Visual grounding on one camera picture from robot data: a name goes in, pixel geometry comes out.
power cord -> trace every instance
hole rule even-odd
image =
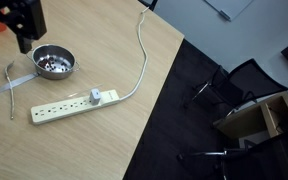
[[[138,89],[139,85],[141,84],[141,81],[143,79],[143,76],[144,76],[144,72],[145,72],[145,69],[146,69],[146,64],[147,64],[147,61],[148,61],[148,55],[147,55],[147,52],[145,50],[145,47],[143,45],[143,42],[142,42],[142,38],[141,38],[141,25],[143,24],[144,22],[144,19],[145,19],[145,12],[149,9],[149,7],[145,8],[142,12],[141,12],[141,16],[142,16],[142,20],[140,21],[140,23],[138,24],[138,29],[137,29],[137,37],[138,37],[138,40],[139,40],[139,43],[141,45],[141,48],[143,50],[143,53],[144,53],[144,64],[143,64],[143,68],[142,68],[142,72],[141,72],[141,75],[134,87],[134,89],[129,93],[127,94],[126,96],[120,98],[120,101],[123,101],[129,97],[131,97],[135,92],[136,90]]]

desk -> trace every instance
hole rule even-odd
[[[138,91],[103,109],[34,126],[30,108],[103,84],[120,97],[136,84],[143,53],[136,34],[136,0],[42,1],[48,32],[33,46],[57,44],[70,50],[80,71],[64,80],[37,77],[0,94],[0,179],[122,179],[183,35],[151,11],[142,29],[149,62]],[[0,33],[0,86],[11,61],[11,79],[34,72],[19,53],[11,31]]]
[[[288,122],[288,91],[277,93],[216,122],[217,128],[230,138],[240,138],[267,130],[274,137],[282,130],[281,122]]]

white wall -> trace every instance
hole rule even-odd
[[[204,0],[159,0],[155,13],[181,31],[194,46],[231,71],[255,58],[288,87],[288,0],[254,0],[232,22]]]

white power strip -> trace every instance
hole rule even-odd
[[[90,96],[84,96],[32,107],[33,123],[42,124],[54,121],[74,114],[113,105],[120,101],[115,90],[101,92],[101,100],[97,105],[92,105],[89,98]]]

stainless steel bowl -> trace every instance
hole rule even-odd
[[[35,48],[31,59],[37,73],[47,79],[64,79],[80,68],[71,52],[52,44]]]

